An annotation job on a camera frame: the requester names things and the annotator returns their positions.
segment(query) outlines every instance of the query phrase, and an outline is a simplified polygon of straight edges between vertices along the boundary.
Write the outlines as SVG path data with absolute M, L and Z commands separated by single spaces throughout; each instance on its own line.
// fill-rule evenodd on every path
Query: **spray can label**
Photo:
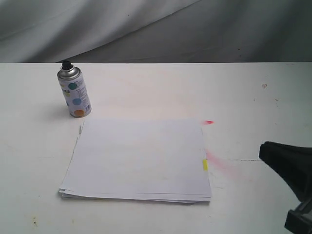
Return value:
M 74 117 L 84 117 L 91 112 L 91 104 L 82 73 L 73 80 L 58 79 L 69 112 Z

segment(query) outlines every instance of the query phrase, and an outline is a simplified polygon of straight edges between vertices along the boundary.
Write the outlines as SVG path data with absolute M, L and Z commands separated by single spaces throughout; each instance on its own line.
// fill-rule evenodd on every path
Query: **black object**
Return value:
M 72 68 L 73 68 L 73 65 L 72 65 L 72 63 L 70 61 L 64 60 L 62 62 L 62 69 L 63 70 L 70 70 Z
M 289 210 L 285 228 L 294 234 L 312 234 L 312 148 L 265 142 L 259 158 L 290 186 L 301 204 Z

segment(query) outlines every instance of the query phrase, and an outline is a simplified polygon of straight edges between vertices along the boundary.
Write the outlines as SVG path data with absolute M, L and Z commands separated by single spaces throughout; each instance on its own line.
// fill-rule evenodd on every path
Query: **stack of paper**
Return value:
M 63 197 L 209 201 L 203 135 L 195 120 L 85 121 Z

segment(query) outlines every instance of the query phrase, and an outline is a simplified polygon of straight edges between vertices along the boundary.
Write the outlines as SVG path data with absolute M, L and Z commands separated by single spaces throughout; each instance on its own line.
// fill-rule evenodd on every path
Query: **yellow sticky tab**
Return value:
M 204 169 L 204 171 L 208 170 L 208 164 L 207 164 L 207 160 L 206 159 L 203 159 L 203 169 Z

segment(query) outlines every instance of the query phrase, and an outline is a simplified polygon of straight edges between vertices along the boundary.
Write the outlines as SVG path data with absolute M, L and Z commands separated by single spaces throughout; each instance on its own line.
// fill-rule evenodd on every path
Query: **metal can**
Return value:
M 88 115 L 91 112 L 91 104 L 81 70 L 65 60 L 58 72 L 58 81 L 69 113 L 76 118 Z

